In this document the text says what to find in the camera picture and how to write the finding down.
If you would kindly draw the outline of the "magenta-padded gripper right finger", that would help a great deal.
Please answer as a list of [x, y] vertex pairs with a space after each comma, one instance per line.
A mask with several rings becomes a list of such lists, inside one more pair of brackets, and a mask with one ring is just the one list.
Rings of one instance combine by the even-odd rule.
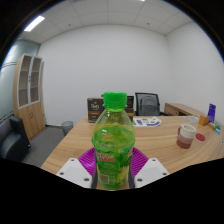
[[157, 181], [169, 172], [157, 158], [148, 158], [143, 152], [134, 148], [130, 161], [128, 183], [130, 188], [140, 188]]

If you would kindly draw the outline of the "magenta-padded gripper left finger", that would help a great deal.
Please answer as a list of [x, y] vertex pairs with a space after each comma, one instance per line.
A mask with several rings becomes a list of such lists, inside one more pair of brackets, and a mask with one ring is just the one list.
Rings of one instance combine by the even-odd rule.
[[95, 149], [87, 150], [79, 158], [70, 158], [56, 175], [83, 188], [96, 188], [98, 176]]

